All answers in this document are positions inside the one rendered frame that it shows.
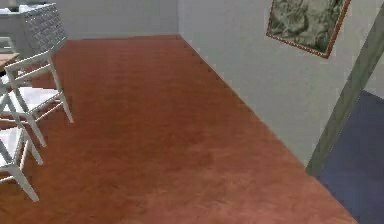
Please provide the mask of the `white woven-back chair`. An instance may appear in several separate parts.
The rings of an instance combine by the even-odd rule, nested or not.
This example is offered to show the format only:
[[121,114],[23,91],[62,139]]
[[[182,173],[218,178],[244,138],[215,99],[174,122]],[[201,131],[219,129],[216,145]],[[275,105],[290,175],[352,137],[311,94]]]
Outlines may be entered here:
[[46,144],[38,122],[62,107],[72,114],[52,57],[66,41],[66,33],[54,3],[0,15],[0,39],[10,39],[18,53],[6,65],[0,83],[10,91],[17,118],[28,125],[41,145]]

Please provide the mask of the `framed grey-green wall picture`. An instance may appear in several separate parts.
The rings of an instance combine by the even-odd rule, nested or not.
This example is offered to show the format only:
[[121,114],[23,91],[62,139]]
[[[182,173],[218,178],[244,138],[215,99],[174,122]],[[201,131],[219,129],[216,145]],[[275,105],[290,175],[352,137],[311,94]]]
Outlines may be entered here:
[[272,0],[266,35],[328,59],[351,0]]

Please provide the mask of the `grey-green door frame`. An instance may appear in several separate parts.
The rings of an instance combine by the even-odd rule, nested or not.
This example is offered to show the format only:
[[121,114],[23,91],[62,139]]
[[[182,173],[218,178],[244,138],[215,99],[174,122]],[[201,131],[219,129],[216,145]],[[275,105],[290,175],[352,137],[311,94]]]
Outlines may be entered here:
[[372,28],[353,65],[352,71],[340,92],[335,107],[327,121],[315,150],[305,168],[310,176],[317,176],[366,87],[375,67],[384,53],[384,2],[379,8]]

